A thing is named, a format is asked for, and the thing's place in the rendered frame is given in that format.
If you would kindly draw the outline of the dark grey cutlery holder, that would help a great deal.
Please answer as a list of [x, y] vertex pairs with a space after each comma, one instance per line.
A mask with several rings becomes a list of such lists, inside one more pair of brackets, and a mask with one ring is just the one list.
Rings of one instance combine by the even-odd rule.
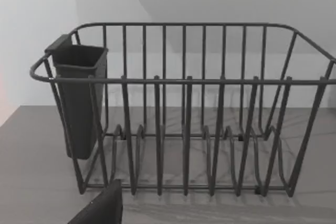
[[[67, 34], [59, 36], [45, 52], [51, 53], [56, 75], [62, 78], [105, 78], [108, 49], [74, 45]], [[64, 99], [74, 142], [75, 158], [87, 160], [96, 143], [90, 87], [87, 83], [64, 83]]]

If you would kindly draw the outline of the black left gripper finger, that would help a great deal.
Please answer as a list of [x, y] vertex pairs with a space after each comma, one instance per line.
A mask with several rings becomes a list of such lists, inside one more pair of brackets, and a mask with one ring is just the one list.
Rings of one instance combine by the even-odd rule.
[[122, 216], [121, 180], [114, 179], [67, 224], [122, 224]]

